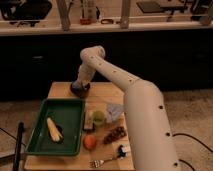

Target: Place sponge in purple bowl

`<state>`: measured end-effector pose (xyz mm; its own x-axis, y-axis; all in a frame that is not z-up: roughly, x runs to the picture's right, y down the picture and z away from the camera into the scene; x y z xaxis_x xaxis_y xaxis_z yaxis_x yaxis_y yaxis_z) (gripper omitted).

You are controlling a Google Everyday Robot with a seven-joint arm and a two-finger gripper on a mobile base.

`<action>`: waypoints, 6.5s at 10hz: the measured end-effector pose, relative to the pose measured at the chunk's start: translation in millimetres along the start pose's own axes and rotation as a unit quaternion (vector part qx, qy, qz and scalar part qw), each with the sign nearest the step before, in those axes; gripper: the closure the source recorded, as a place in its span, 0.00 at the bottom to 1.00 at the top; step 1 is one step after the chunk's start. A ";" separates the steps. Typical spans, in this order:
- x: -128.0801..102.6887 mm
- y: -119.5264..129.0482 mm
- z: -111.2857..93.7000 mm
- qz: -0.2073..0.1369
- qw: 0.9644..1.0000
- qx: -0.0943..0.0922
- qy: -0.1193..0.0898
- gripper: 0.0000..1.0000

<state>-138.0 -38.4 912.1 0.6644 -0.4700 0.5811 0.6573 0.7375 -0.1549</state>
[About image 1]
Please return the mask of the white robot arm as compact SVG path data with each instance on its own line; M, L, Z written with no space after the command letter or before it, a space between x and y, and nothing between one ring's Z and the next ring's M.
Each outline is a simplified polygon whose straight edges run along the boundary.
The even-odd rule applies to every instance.
M136 171L181 171L164 98L159 88L105 60L102 46L80 52L82 64L71 91L85 97L96 71L124 92L123 104Z

